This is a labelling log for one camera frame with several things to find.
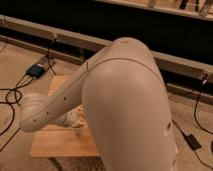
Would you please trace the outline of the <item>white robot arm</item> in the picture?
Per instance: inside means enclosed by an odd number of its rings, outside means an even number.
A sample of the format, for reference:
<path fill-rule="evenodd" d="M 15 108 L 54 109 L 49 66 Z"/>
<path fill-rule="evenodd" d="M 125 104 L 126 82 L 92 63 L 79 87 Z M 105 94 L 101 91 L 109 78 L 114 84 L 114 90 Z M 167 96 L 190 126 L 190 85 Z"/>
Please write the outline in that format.
<path fill-rule="evenodd" d="M 178 171 L 166 86 L 143 42 L 118 38 L 51 96 L 25 95 L 20 128 L 69 123 L 67 113 L 79 105 L 106 171 Z"/>

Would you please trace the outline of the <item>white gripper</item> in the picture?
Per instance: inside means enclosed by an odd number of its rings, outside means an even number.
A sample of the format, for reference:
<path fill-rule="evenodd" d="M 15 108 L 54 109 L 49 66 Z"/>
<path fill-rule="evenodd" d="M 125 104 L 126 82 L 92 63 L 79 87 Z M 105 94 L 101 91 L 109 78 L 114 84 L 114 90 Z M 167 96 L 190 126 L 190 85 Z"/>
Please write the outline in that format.
<path fill-rule="evenodd" d="M 76 108 L 76 111 L 77 111 L 77 113 L 73 112 L 73 111 L 69 111 L 66 114 L 64 114 L 61 126 L 73 127 L 75 129 L 82 128 L 85 126 L 87 127 L 86 122 L 80 121 L 81 116 L 78 114 L 78 113 L 80 113 L 80 114 L 84 113 L 83 106 L 79 105 Z"/>

